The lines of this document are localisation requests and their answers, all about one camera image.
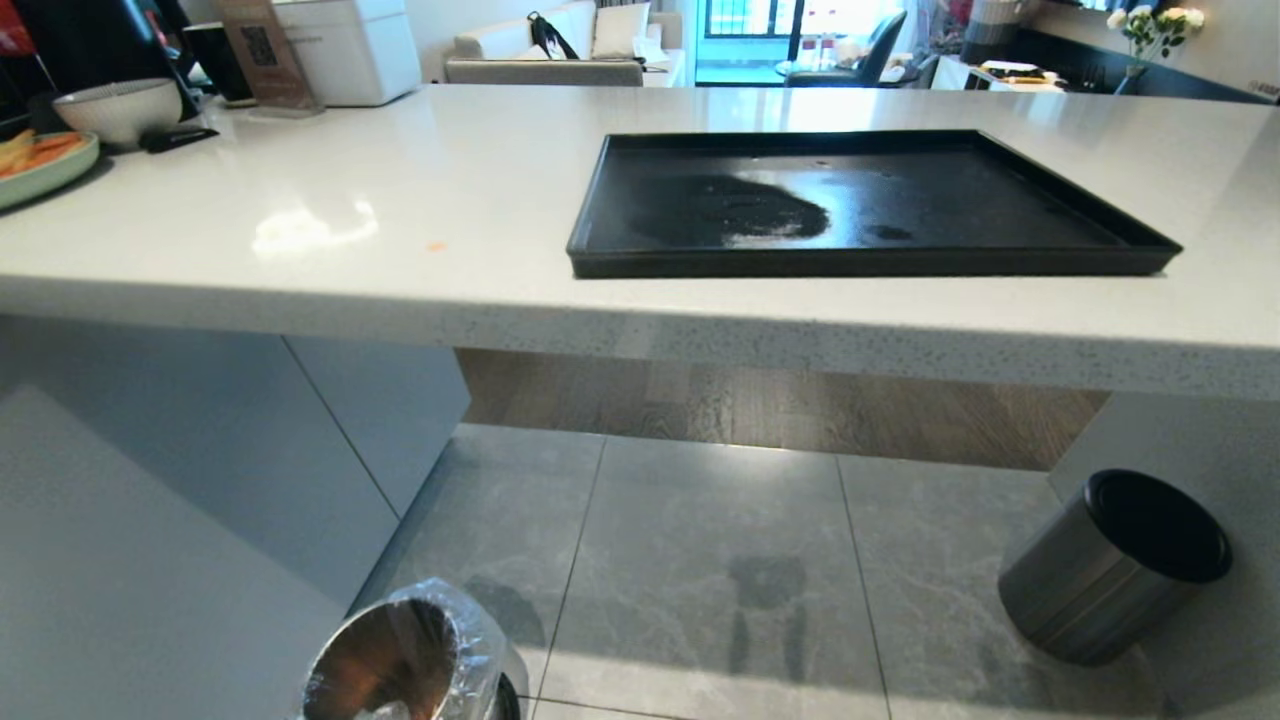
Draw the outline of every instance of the white quartz countertop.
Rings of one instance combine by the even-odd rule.
[[[0,313],[1280,400],[1280,110],[433,86],[127,155],[0,211]],[[1149,278],[577,281],[605,133],[980,128],[1172,237]]]

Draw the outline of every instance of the black baking tray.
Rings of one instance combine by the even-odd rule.
[[[1181,247],[972,129],[611,135],[580,278],[1146,275]]]

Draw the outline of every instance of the black lid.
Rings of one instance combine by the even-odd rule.
[[[1222,528],[1169,483],[1133,470],[1103,470],[1085,483],[1084,505],[1116,548],[1162,575],[1210,583],[1231,569]]]

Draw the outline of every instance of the black cup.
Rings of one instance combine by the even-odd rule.
[[[183,28],[182,36],[228,105],[248,104],[253,100],[253,91],[250,90],[244,73],[239,69],[223,23],[191,26]]]

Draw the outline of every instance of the black bag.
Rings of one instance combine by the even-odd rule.
[[[564,54],[566,60],[577,60],[577,53],[568,46],[564,36],[556,29],[556,26],[547,22],[547,18],[538,13],[529,13],[529,35],[534,38],[534,45],[541,47],[548,58],[556,58],[556,54],[550,50],[550,46],[554,45]]]

